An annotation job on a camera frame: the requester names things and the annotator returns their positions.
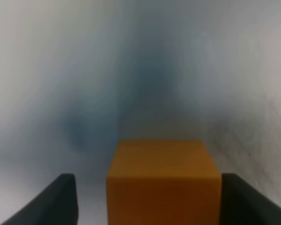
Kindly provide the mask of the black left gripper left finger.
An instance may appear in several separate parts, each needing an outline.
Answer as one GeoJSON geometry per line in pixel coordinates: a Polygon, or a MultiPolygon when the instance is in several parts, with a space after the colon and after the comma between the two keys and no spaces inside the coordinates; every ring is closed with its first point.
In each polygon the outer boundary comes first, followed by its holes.
{"type": "Polygon", "coordinates": [[[57,177],[4,225],[76,225],[79,207],[74,174],[57,177]]]}

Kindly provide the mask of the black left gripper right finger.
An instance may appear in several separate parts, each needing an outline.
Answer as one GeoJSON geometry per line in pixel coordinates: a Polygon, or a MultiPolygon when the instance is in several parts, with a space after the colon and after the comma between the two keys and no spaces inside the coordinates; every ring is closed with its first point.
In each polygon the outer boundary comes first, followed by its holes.
{"type": "Polygon", "coordinates": [[[281,207],[234,173],[222,174],[221,225],[281,225],[281,207]]]}

